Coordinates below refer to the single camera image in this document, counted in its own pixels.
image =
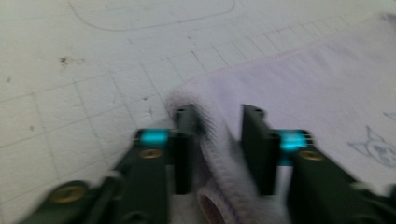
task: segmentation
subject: brass screw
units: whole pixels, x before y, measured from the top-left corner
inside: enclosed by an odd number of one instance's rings
[[[300,151],[298,153],[302,158],[309,160],[309,161],[323,161],[324,157],[322,154],[316,151]]]
[[[86,191],[82,186],[68,186],[53,192],[50,200],[53,203],[71,203],[82,198]]]
[[[159,149],[146,149],[140,152],[140,157],[149,160],[159,158],[162,154],[163,152]]]

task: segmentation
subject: fabric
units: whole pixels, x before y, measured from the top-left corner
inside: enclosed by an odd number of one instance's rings
[[[209,223],[288,223],[284,197],[259,197],[237,144],[241,105],[267,112],[274,129],[304,129],[317,147],[373,191],[396,182],[396,16],[381,14],[322,41],[198,77],[167,101],[194,104],[204,131],[198,202]]]

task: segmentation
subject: teal light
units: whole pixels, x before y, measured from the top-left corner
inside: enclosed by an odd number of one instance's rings
[[[277,130],[280,134],[281,158],[279,165],[292,166],[290,155],[300,147],[306,147],[307,143],[303,132],[299,130]]]
[[[167,129],[146,129],[140,137],[140,144],[145,147],[165,147],[168,142],[169,131]]]

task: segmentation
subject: white towel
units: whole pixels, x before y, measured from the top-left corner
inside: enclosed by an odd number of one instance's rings
[[[396,183],[396,16],[381,14],[307,48],[198,77],[167,101],[171,114],[187,104],[195,104],[205,127],[210,177],[201,178],[198,201],[210,223],[288,222],[290,170],[281,171],[277,196],[257,195],[237,145],[241,105],[264,109],[274,129],[308,130],[326,155],[386,194]]]

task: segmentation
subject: dark mark on floor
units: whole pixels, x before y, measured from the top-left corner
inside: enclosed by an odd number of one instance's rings
[[[59,62],[61,62],[62,66],[67,66],[69,64],[78,64],[81,65],[85,62],[85,59],[73,59],[68,57],[59,58]]]
[[[152,108],[151,108],[151,107],[149,108],[149,111],[148,111],[148,112],[149,112],[149,116],[152,117],[153,114],[154,114],[154,112],[152,111]]]

